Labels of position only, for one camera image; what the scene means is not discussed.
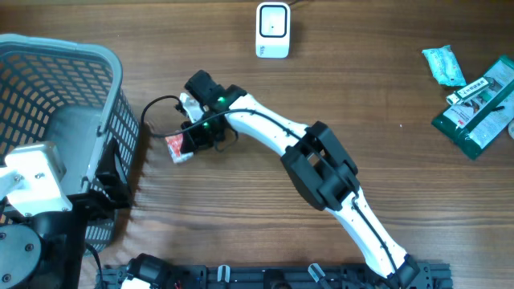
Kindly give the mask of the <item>orange Kleenex tissue pack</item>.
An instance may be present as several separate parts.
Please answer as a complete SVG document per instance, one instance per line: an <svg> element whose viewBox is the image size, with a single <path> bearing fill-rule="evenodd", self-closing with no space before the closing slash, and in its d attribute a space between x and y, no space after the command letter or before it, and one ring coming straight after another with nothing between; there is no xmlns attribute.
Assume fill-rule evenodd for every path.
<svg viewBox="0 0 514 289"><path fill-rule="evenodd" d="M184 136L182 134L178 134L175 136L166 136L165 142L167 144L169 154L172 157L174 164L183 163L194 156L193 153L181 152L181 148L184 143Z"/></svg>

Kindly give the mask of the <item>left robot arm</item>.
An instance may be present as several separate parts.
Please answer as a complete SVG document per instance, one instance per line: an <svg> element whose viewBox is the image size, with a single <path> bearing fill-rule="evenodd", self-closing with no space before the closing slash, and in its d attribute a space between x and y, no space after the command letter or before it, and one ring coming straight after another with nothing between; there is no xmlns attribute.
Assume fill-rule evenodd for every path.
<svg viewBox="0 0 514 289"><path fill-rule="evenodd" d="M1 227L3 288L76 288L84 252L97 256L86 235L90 225L115 221L131 206L119 145L108 142L94 172L103 189L66 194L66 167L55 143L23 144L5 157L1 204L18 218Z"/></svg>

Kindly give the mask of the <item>green 3M gloves package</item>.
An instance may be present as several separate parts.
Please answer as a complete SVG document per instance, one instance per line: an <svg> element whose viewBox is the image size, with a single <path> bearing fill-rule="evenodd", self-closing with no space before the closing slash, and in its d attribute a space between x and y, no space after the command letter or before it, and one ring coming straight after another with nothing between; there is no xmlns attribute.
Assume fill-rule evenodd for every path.
<svg viewBox="0 0 514 289"><path fill-rule="evenodd" d="M513 120L513 61L500 56L485 76L495 80L492 86L462 104L449 105L432 120L472 160Z"/></svg>

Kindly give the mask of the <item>green lidded jar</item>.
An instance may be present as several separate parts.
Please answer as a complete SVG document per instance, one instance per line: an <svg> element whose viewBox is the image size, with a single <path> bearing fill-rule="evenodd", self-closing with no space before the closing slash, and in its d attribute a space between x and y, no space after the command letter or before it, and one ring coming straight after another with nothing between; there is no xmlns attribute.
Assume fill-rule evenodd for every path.
<svg viewBox="0 0 514 289"><path fill-rule="evenodd" d="M508 125L508 134L512 139L514 139L514 120L512 120Z"/></svg>

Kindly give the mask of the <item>grey plastic mesh basket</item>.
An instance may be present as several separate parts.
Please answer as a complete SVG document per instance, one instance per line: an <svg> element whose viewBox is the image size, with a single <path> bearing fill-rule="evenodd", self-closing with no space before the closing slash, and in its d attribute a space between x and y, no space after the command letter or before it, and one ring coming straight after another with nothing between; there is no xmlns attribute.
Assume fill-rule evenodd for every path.
<svg viewBox="0 0 514 289"><path fill-rule="evenodd" d="M128 180L139 124L122 78L120 60L105 47L2 35L1 166L19 145L51 141L67 169L65 193L76 194L84 180L95 182L101 154L115 139ZM88 242L104 250L115 225L90 225Z"/></svg>

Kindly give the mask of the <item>green Axe Brand box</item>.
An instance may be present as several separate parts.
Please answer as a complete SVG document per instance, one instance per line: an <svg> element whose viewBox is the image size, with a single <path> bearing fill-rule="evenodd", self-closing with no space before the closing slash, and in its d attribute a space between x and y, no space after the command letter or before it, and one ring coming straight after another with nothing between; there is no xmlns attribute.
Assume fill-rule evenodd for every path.
<svg viewBox="0 0 514 289"><path fill-rule="evenodd" d="M491 77L480 77L479 79L468 84L467 86L460 88L457 91L454 91L452 94L446 97L446 101L449 105L462 104L477 96L486 88L492 86L494 82L495 80Z"/></svg>

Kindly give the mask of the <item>light green wipes pack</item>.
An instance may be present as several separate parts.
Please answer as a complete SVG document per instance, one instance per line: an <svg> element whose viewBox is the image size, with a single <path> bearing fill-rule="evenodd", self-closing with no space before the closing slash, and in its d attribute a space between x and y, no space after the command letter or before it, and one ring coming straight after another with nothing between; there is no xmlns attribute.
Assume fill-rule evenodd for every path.
<svg viewBox="0 0 514 289"><path fill-rule="evenodd" d="M422 50L433 77L441 85L463 87L467 82L451 45Z"/></svg>

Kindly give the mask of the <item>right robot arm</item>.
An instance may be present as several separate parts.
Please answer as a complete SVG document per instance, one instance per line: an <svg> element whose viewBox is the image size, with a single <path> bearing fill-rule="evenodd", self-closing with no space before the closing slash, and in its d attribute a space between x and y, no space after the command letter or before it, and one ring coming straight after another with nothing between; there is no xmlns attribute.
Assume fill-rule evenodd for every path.
<svg viewBox="0 0 514 289"><path fill-rule="evenodd" d="M226 129L257 140L278 154L299 195L342 225L387 287L412 284L420 271L416 261L372 211L356 163L328 125L289 120L241 87L215 83L203 70L186 82L185 90L181 102L190 122L183 128L191 149L214 146Z"/></svg>

